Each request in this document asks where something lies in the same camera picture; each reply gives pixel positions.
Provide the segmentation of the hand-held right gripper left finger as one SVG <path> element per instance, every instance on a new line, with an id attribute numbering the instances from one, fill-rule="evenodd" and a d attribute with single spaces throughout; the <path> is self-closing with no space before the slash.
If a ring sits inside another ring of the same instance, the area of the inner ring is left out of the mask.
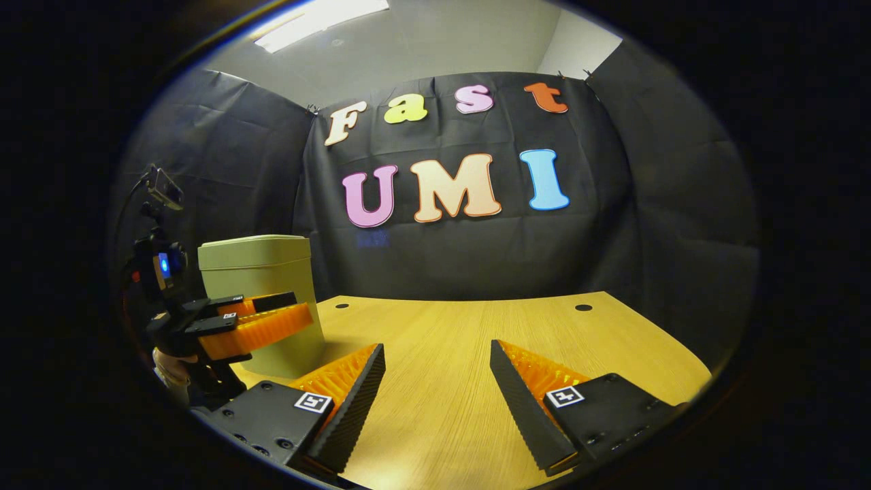
<path id="1" fill-rule="evenodd" d="M 361 348 L 288 385 L 264 380 L 204 421 L 278 466 L 345 471 L 386 372 L 384 345 Z"/>

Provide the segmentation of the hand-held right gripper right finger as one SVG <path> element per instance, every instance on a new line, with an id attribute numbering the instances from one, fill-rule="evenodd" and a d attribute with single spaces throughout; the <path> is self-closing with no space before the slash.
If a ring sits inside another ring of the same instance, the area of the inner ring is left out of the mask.
<path id="1" fill-rule="evenodd" d="M 489 368 L 536 465 L 547 476 L 590 472 L 644 443 L 677 416 L 627 378 L 591 378 L 500 339 Z"/>

